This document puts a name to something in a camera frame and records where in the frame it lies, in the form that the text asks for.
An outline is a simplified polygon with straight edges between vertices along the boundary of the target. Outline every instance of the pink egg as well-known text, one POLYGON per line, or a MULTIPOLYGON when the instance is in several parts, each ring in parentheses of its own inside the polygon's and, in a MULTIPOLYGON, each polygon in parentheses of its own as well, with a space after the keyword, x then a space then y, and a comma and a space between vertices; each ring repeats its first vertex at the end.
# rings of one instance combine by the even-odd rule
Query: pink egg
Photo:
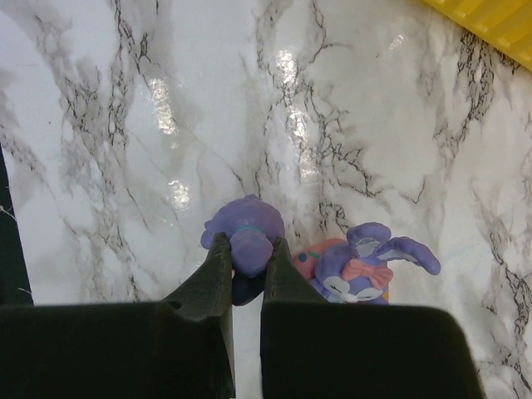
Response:
POLYGON ((305 249, 294 255, 292 261, 297 270, 307 279, 314 278, 314 269, 318 264, 318 259, 322 254, 333 245, 341 243, 343 239, 326 239, 319 244, 305 249))

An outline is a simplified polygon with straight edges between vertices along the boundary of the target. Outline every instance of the yellow plastic tray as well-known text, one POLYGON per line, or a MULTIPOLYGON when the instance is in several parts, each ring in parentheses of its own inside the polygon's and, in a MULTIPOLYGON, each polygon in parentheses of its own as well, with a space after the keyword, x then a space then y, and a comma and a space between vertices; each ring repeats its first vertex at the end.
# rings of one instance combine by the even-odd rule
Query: yellow plastic tray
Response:
POLYGON ((424 0, 532 71, 532 0, 424 0))

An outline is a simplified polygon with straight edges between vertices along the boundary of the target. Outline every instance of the bunny ear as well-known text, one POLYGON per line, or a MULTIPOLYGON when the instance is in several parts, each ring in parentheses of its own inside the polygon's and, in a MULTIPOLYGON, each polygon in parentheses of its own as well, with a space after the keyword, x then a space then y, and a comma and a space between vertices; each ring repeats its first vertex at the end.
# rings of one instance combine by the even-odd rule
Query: bunny ear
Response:
POLYGON ((347 241, 356 258, 366 258, 386 243, 392 232, 384 224, 365 223, 347 231, 347 241))
POLYGON ((404 259, 417 266, 421 266, 428 273, 437 275, 441 271, 441 264, 436 256, 423 244, 408 237, 395 237, 379 248, 372 258, 382 262, 404 259))

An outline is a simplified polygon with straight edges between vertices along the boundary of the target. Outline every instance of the purple toy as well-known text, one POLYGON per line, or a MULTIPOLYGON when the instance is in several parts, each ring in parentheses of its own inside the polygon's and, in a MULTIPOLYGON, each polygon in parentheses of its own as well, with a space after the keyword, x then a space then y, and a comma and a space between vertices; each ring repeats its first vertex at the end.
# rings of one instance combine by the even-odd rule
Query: purple toy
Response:
POLYGON ((284 238, 284 222, 272 205, 247 195, 229 202, 205 223, 203 248, 210 248, 216 233, 228 236, 234 268, 254 277, 266 269, 275 239, 284 238))
POLYGON ((390 260, 404 259, 429 274, 441 270, 438 259, 423 244, 408 237, 391 239, 392 232, 379 223, 366 223, 347 231, 347 241, 333 245, 318 260, 310 283, 329 302, 387 304, 393 272, 390 260))

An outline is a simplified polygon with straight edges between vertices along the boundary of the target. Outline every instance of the marble surface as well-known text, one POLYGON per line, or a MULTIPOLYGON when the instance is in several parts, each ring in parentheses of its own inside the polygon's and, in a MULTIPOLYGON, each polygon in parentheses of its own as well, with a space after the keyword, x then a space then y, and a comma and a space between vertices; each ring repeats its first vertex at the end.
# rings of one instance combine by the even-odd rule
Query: marble surface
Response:
MULTIPOLYGON (((490 398, 532 397, 532 74, 415 0, 0 0, 0 141, 36 303, 159 299, 255 193, 294 251, 366 221, 443 271, 490 398)), ((234 310, 260 397, 260 299, 234 310)))

